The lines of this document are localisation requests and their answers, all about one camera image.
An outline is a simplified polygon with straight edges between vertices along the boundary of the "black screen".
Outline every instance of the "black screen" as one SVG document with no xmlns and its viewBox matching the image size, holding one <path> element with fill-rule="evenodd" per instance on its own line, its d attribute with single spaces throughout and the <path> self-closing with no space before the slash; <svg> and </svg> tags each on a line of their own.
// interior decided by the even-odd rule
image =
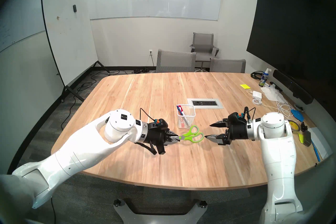
<svg viewBox="0 0 336 224">
<path fill-rule="evenodd" d="M 258 0 L 247 47 L 311 94 L 334 120 L 335 13 L 330 0 Z"/>
</svg>

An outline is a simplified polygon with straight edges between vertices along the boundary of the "tape roll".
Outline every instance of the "tape roll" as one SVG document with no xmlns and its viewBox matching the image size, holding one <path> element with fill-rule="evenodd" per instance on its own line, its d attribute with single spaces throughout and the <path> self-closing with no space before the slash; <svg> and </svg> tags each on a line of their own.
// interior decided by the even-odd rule
<svg viewBox="0 0 336 224">
<path fill-rule="evenodd" d="M 300 126 L 296 122 L 292 120 L 288 120 L 288 122 L 289 122 L 289 125 L 291 126 L 292 131 L 299 132 L 301 130 Z"/>
</svg>

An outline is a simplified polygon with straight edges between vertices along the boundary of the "whiteboard cleaner bottle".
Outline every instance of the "whiteboard cleaner bottle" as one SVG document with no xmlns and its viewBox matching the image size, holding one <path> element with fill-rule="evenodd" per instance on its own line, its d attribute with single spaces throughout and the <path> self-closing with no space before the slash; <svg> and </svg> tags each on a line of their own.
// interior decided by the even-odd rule
<svg viewBox="0 0 336 224">
<path fill-rule="evenodd" d="M 272 71 L 272 70 L 267 68 L 266 71 L 262 74 L 262 77 L 261 77 L 260 82 L 259 82 L 260 87 L 263 87 L 265 85 L 265 82 L 267 80 L 269 71 Z"/>
</svg>

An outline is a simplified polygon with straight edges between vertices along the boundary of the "power adapter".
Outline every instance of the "power adapter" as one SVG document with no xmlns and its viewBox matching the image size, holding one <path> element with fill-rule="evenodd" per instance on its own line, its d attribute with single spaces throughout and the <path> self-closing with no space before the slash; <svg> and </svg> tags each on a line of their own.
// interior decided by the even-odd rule
<svg viewBox="0 0 336 224">
<path fill-rule="evenodd" d="M 252 97 L 253 97 L 253 98 L 256 98 L 256 99 L 259 99 L 259 100 L 262 99 L 262 95 L 261 95 L 261 93 L 260 93 L 260 92 L 257 92 L 257 91 L 253 91 L 253 93 L 252 93 Z"/>
</svg>

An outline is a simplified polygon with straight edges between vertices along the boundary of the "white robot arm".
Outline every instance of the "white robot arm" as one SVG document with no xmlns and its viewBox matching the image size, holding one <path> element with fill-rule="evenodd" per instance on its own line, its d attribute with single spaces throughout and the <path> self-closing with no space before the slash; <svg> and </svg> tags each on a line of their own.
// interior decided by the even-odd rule
<svg viewBox="0 0 336 224">
<path fill-rule="evenodd" d="M 104 125 L 104 135 L 113 144 L 108 144 L 99 134 Z M 51 198 L 61 183 L 75 173 L 96 165 L 126 142 L 149 143 L 151 148 L 142 146 L 155 154 L 155 145 L 159 154 L 164 154 L 164 145 L 179 142 L 174 136 L 177 135 L 169 131 L 163 119 L 147 124 L 135 120 L 130 112 L 118 109 L 76 131 L 57 152 L 45 160 L 26 163 L 12 175 L 0 176 L 0 181 L 13 200 L 17 201 L 17 205 L 23 203 L 24 197 L 25 204 L 38 208 Z"/>
<path fill-rule="evenodd" d="M 235 139 L 260 140 L 268 180 L 267 202 L 260 224 L 280 223 L 290 214 L 302 211 L 294 190 L 295 143 L 288 120 L 281 113 L 267 113 L 252 121 L 246 107 L 244 113 L 232 113 L 211 126 L 228 127 L 225 134 L 206 136 L 219 145 L 230 144 Z"/>
</svg>

